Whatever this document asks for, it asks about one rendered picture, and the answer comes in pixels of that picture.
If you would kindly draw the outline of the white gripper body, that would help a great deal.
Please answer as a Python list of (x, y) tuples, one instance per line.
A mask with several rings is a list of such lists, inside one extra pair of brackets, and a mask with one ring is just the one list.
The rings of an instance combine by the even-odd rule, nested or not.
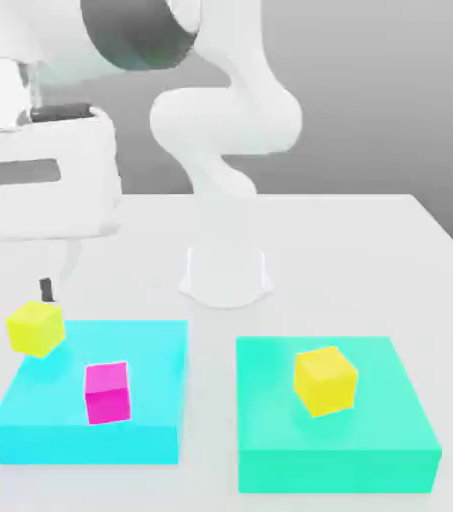
[(53, 162), (52, 182), (0, 185), (0, 241), (83, 239), (119, 227), (122, 197), (112, 120), (93, 106), (42, 106), (0, 133), (0, 167)]

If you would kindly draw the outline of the small pink cube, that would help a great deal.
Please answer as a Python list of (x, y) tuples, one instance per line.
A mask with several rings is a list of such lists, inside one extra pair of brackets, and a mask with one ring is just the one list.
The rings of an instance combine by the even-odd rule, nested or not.
[(87, 365), (84, 395), (91, 425), (130, 420), (128, 363), (118, 361)]

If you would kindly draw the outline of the large turquoise green box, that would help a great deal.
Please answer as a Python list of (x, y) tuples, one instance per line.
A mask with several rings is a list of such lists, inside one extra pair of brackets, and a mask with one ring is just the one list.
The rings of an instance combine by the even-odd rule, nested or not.
[[(336, 346), (359, 372), (352, 408), (312, 418), (295, 359)], [(236, 341), (242, 493), (428, 493), (440, 442), (388, 337), (243, 336)]]

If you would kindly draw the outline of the large cyan box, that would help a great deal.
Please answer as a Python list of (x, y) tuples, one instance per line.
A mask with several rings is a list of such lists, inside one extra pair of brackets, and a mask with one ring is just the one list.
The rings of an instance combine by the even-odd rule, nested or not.
[[(69, 320), (43, 359), (27, 356), (0, 403), (1, 464), (175, 464), (185, 403), (184, 320)], [(85, 369), (127, 362), (131, 417), (92, 425)]]

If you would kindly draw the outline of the small lime yellow cube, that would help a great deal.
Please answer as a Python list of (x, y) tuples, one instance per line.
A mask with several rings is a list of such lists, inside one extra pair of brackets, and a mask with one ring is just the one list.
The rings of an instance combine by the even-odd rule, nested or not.
[(44, 358), (65, 339), (61, 307), (56, 303), (29, 301), (6, 318), (11, 348)]

